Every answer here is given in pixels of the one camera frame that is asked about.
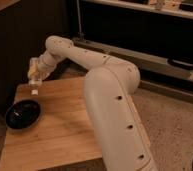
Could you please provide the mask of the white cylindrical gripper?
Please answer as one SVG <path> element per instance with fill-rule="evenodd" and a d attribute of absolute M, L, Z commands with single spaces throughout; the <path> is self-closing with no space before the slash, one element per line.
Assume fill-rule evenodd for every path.
<path fill-rule="evenodd" d="M 29 79 L 30 80 L 45 80 L 52 68 L 41 62 L 40 58 L 31 58 L 29 63 Z"/>

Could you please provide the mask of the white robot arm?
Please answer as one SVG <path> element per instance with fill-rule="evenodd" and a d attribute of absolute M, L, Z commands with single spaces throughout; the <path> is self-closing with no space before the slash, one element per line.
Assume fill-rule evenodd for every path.
<path fill-rule="evenodd" d="M 84 101 L 107 171 L 158 171 L 150 141 L 132 100 L 140 83 L 133 63 L 50 36 L 45 52 L 30 59 L 28 79 L 36 94 L 57 64 L 70 59 L 88 70 Z"/>

